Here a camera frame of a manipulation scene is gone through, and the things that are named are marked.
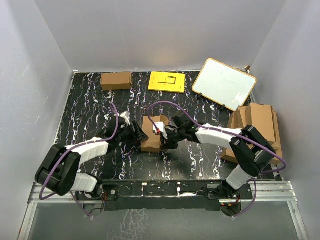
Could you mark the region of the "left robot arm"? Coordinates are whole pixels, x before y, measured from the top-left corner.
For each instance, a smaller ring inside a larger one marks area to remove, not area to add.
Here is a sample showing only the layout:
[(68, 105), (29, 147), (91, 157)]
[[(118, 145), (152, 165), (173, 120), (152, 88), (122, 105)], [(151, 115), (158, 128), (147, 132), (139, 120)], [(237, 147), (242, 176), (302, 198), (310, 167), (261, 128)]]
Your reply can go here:
[(53, 145), (35, 174), (35, 182), (64, 196), (70, 191), (86, 192), (93, 200), (103, 195), (101, 181), (79, 167), (94, 158), (111, 153), (120, 144), (140, 144), (149, 137), (136, 121), (125, 116), (111, 118), (109, 126), (90, 140), (76, 145)]

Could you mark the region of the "stack of flat cardboard boxes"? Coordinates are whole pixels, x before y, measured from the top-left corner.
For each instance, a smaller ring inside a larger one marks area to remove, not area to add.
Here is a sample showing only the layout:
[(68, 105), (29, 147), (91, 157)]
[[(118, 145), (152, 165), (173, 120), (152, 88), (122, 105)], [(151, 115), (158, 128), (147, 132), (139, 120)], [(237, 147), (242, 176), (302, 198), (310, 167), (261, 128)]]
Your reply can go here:
[(274, 148), (275, 153), (283, 156), (277, 113), (271, 105), (250, 103), (248, 106), (239, 106), (231, 114), (227, 127), (243, 129), (247, 125), (254, 126)]

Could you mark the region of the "aluminium frame rail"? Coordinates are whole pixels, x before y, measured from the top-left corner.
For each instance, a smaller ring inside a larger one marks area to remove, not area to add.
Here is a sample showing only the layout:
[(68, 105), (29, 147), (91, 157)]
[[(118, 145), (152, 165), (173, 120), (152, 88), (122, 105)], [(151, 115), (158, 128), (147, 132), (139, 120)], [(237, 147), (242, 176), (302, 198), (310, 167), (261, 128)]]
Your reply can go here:
[(298, 200), (289, 181), (248, 183), (251, 200), (219, 211), (127, 209), (105, 211), (76, 193), (53, 195), (34, 184), (21, 240), (306, 240)]

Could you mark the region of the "folded brown cardboard box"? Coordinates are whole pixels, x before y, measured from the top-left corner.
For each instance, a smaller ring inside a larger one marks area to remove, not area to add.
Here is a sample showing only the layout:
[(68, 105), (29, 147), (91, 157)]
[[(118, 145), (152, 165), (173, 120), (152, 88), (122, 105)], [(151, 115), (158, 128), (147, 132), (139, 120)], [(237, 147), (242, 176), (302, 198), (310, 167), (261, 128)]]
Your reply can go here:
[(100, 85), (103, 91), (130, 90), (132, 74), (131, 72), (103, 73)]

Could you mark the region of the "yellow book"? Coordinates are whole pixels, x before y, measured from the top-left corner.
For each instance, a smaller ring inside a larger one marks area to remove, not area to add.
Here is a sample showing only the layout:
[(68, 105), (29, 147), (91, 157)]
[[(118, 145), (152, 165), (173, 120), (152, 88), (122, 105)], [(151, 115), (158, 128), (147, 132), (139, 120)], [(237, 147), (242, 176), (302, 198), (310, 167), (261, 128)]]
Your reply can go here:
[(183, 73), (152, 71), (148, 90), (183, 94), (185, 92), (185, 78)]

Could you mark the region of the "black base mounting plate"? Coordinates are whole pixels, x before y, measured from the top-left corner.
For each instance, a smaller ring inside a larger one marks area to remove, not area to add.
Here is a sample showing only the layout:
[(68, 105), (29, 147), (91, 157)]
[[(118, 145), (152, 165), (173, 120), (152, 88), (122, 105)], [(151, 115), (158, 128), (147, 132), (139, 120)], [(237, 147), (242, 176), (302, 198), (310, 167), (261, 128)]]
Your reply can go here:
[(100, 204), (108, 212), (130, 209), (220, 211), (228, 203), (239, 212), (240, 202), (253, 198), (248, 183), (232, 196), (223, 191), (221, 183), (220, 180), (106, 180), (94, 196), (82, 192), (75, 196), (85, 204)]

